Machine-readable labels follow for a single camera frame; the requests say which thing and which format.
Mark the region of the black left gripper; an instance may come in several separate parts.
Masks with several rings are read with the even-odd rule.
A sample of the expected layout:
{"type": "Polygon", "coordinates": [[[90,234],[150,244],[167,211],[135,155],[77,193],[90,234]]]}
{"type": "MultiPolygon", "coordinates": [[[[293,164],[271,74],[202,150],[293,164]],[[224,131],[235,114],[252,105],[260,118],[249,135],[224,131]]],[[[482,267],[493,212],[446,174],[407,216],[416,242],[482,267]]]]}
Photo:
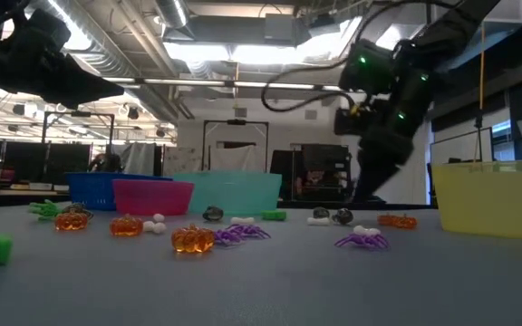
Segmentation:
{"type": "Polygon", "coordinates": [[[70,54],[64,56],[31,32],[0,41],[0,89],[42,94],[45,101],[68,109],[124,93],[120,85],[85,71],[70,54]],[[62,71],[64,81],[54,84],[62,71]]]}

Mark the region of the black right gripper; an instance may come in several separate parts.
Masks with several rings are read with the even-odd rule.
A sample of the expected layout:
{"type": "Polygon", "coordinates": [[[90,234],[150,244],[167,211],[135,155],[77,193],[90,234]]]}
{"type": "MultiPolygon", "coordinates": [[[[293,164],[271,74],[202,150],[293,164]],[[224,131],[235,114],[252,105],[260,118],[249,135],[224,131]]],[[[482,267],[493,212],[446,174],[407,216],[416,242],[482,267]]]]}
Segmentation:
{"type": "Polygon", "coordinates": [[[382,112],[366,129],[359,143],[360,171],[355,184],[354,202],[366,202],[411,157],[413,138],[429,108],[427,94],[413,91],[393,93],[382,101],[382,112]]]}

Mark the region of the purple plastic spider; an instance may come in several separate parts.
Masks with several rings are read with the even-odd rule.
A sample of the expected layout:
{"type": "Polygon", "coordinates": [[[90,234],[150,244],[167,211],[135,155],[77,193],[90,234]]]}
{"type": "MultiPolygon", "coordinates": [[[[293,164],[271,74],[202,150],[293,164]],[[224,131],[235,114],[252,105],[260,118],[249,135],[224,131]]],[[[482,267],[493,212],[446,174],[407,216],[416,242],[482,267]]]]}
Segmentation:
{"type": "Polygon", "coordinates": [[[227,231],[240,238],[258,238],[267,239],[271,235],[258,225],[231,225],[227,231]]]}
{"type": "Polygon", "coordinates": [[[375,235],[357,235],[350,234],[336,241],[334,246],[342,247],[347,244],[353,244],[356,247],[371,251],[389,250],[390,244],[388,240],[381,234],[375,235]]]}
{"type": "Polygon", "coordinates": [[[245,238],[238,232],[228,229],[219,229],[213,233],[215,244],[225,247],[241,245],[245,238]]]}

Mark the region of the black equipment cart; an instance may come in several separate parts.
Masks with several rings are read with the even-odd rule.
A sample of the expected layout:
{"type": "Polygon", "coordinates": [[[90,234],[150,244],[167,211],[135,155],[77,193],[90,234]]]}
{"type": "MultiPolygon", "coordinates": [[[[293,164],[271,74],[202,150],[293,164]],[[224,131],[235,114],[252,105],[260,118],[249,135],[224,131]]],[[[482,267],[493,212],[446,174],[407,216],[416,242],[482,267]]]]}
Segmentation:
{"type": "Polygon", "coordinates": [[[270,172],[282,176],[283,201],[344,201],[350,193],[351,155],[344,146],[302,144],[275,150],[270,172]]]}

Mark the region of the black monitor row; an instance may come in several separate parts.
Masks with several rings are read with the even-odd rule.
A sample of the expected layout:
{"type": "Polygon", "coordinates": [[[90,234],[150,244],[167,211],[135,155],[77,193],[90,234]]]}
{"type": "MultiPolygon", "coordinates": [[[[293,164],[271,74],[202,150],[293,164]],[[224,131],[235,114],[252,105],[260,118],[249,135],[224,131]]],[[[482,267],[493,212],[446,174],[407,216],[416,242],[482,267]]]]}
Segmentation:
{"type": "Polygon", "coordinates": [[[87,171],[90,154],[84,144],[8,142],[3,167],[14,171],[14,182],[67,185],[67,173],[87,171]]]}

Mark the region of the black framed whiteboard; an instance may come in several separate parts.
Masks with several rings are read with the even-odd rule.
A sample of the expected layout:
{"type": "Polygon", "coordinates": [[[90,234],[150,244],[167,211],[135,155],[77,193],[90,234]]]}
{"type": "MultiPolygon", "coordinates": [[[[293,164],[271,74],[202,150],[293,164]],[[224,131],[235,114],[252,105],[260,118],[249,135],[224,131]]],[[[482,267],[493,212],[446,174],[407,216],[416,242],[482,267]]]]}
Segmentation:
{"type": "Polygon", "coordinates": [[[494,158],[492,128],[484,128],[480,134],[476,131],[463,133],[430,145],[430,163],[432,165],[446,164],[450,158],[492,161],[494,158]]]}

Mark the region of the blue rectangular plastic basket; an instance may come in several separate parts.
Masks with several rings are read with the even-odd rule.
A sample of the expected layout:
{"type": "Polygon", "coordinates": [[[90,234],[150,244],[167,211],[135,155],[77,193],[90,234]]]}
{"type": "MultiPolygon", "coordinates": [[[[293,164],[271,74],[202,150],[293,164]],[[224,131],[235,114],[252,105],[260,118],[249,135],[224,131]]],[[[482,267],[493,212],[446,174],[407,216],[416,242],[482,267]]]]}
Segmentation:
{"type": "Polygon", "coordinates": [[[101,211],[113,211],[116,209],[112,186],[112,181],[115,179],[171,181],[170,177],[111,172],[70,172],[66,173],[66,179],[73,203],[81,203],[88,209],[101,211]]]}

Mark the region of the translucent yellow plastic bin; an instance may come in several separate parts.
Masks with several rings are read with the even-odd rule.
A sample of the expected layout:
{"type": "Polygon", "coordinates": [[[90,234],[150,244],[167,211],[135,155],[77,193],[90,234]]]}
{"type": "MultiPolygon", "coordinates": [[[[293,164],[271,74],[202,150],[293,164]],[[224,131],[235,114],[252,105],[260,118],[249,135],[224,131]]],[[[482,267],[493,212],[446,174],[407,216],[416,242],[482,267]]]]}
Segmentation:
{"type": "Polygon", "coordinates": [[[522,160],[434,166],[445,231],[522,239],[522,160]]]}

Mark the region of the white paper board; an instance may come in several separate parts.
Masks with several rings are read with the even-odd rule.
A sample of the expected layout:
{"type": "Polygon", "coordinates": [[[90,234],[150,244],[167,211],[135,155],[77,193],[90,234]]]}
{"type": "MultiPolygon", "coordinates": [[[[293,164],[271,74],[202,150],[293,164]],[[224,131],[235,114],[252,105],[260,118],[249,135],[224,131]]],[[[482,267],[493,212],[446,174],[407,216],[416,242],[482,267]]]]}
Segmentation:
{"type": "Polygon", "coordinates": [[[201,152],[194,148],[166,147],[162,161],[162,176],[200,171],[201,152]]]}

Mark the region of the teal plastic basket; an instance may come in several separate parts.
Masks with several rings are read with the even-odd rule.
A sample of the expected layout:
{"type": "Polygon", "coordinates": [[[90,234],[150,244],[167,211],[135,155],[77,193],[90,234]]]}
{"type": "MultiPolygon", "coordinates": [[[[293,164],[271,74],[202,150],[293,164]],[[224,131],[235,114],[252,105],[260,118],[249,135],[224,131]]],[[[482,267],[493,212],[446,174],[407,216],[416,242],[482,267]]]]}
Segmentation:
{"type": "Polygon", "coordinates": [[[282,176],[258,171],[202,171],[181,173],[175,181],[194,185],[189,212],[204,213],[216,206],[226,216],[259,216],[276,210],[282,176]]]}

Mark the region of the pink round plastic bowl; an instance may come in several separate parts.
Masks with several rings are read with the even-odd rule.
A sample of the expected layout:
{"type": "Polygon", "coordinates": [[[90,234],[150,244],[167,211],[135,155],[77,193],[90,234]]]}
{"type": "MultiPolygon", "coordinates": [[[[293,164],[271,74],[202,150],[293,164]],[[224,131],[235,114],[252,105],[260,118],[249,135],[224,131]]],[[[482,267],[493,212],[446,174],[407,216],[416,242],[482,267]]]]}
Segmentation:
{"type": "Polygon", "coordinates": [[[189,209],[194,185],[169,180],[115,179],[116,209],[136,216],[181,216],[189,209]]]}

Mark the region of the grey ceiling ventilation box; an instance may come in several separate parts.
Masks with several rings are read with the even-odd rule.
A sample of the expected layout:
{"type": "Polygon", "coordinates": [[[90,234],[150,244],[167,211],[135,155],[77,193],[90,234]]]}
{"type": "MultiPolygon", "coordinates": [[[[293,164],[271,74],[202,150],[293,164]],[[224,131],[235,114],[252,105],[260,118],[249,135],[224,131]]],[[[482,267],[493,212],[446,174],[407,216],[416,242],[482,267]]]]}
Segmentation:
{"type": "Polygon", "coordinates": [[[301,18],[287,14],[265,15],[265,44],[296,47],[310,38],[309,29],[301,18]]]}

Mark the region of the white hanging ceiling panel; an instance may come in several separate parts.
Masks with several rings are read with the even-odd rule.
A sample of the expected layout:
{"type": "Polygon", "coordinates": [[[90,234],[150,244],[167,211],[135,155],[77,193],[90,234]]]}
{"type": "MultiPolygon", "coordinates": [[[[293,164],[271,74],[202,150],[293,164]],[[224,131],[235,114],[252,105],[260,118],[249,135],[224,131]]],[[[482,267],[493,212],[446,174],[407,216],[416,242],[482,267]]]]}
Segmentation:
{"type": "Polygon", "coordinates": [[[489,17],[497,22],[522,24],[522,0],[500,0],[489,17]]]}

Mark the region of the black metal frame stand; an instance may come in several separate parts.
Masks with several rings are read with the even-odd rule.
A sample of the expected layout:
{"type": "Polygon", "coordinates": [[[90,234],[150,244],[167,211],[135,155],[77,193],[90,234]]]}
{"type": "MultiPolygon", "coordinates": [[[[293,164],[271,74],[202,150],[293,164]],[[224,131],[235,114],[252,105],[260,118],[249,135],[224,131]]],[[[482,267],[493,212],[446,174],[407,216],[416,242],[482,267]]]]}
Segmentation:
{"type": "MultiPolygon", "coordinates": [[[[89,111],[81,111],[81,110],[74,110],[69,112],[69,115],[71,117],[75,118],[90,118],[90,117],[106,117],[110,119],[110,127],[109,127],[109,137],[108,137],[108,143],[105,146],[105,154],[112,154],[112,141],[113,141],[113,133],[114,133],[114,127],[115,127],[115,116],[111,113],[93,113],[89,111]]],[[[42,126],[42,136],[41,136],[41,143],[46,144],[46,136],[47,136],[47,130],[52,127],[52,125],[62,118],[64,116],[63,112],[58,111],[46,111],[43,114],[43,126],[42,126]]],[[[44,160],[44,166],[43,166],[43,172],[42,176],[47,176],[49,174],[49,155],[51,152],[51,146],[48,146],[48,149],[46,150],[46,156],[44,160]]],[[[74,172],[74,164],[73,160],[67,159],[62,163],[63,172],[67,173],[73,173],[74,172]]]]}
{"type": "Polygon", "coordinates": [[[204,120],[202,128],[202,162],[203,169],[210,169],[210,150],[218,144],[253,143],[262,153],[262,168],[268,171],[269,155],[269,123],[266,121],[204,120]]]}

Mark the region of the round silver duct piece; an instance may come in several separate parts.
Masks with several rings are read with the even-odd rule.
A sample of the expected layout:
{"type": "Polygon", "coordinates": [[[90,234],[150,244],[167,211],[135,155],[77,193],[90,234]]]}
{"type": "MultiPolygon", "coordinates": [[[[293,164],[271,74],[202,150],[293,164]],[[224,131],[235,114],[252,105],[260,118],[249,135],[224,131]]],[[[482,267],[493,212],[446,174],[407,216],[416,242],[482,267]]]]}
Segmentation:
{"type": "Polygon", "coordinates": [[[184,27],[189,21],[189,10],[184,0],[154,0],[162,22],[172,29],[184,27]]]}

